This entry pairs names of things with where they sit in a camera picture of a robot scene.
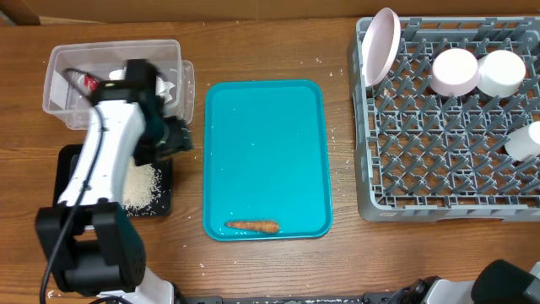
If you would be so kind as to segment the red snack wrapper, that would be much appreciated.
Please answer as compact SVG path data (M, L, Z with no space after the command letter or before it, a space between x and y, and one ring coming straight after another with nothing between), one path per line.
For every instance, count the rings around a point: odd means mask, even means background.
M98 87L99 82L100 79L91 73L86 73L84 75L84 86L89 90L89 92L93 92Z

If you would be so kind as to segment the pale green bowl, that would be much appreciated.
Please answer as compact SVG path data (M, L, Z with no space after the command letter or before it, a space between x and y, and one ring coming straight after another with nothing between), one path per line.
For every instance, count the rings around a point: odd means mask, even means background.
M497 50L478 60L478 89L485 95L509 97L526 76L526 65L514 52Z

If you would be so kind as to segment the pale green cup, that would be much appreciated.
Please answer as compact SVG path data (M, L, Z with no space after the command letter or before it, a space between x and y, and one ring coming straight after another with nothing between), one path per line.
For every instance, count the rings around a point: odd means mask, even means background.
M513 159L524 162L540 154L540 122L519 128L509 137L505 150Z

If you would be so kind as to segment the small white plate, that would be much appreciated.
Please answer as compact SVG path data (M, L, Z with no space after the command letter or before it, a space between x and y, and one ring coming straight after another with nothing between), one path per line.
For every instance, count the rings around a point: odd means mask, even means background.
M478 60L468 50L452 48L433 61L430 88L437 94L451 97L466 95L480 80Z

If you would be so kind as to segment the white tissue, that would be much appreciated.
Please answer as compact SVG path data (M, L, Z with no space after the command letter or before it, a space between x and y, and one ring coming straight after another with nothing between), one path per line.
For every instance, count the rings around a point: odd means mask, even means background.
M109 73L109 80L121 80L125 78L126 68L113 70ZM158 73L156 93L163 97L165 103L173 100L170 90L175 88L175 84L170 82L163 73Z

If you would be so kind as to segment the orange carrot piece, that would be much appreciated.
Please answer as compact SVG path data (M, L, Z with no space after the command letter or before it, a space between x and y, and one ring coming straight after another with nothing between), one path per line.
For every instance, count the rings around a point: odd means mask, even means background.
M230 221L226 222L225 226L237 230L267 234L275 234L280 230L279 224L275 221Z

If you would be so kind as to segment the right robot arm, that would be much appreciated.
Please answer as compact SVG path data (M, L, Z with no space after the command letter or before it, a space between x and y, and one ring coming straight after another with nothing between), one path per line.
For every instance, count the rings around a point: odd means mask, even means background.
M388 303L539 304L539 265L530 271L499 259L475 280L450 281L439 276L419 279L394 292Z

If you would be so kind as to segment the large white plate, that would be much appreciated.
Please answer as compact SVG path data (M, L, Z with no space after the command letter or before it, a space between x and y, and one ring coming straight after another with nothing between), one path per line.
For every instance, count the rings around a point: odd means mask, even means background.
M390 71L401 39L398 15L390 8L381 9L371 20L362 40L362 74L366 87L379 84Z

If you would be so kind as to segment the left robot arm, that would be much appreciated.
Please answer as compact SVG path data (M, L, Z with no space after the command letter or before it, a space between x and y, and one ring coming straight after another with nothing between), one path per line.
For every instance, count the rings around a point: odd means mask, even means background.
M56 205L35 218L47 259L41 303L50 280L95 303L185 302L176 284L147 266L143 241L121 206L131 162L152 164L192 148L186 121L165 115L158 77L148 60L129 59L124 79L101 80L85 96L90 123L78 163Z

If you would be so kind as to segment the white rice pile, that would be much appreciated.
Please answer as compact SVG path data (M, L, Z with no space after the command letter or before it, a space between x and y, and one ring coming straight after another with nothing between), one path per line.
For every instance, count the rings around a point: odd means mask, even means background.
M129 211L147 209L161 197L162 171L147 164L136 166L131 160L123 188L123 207Z

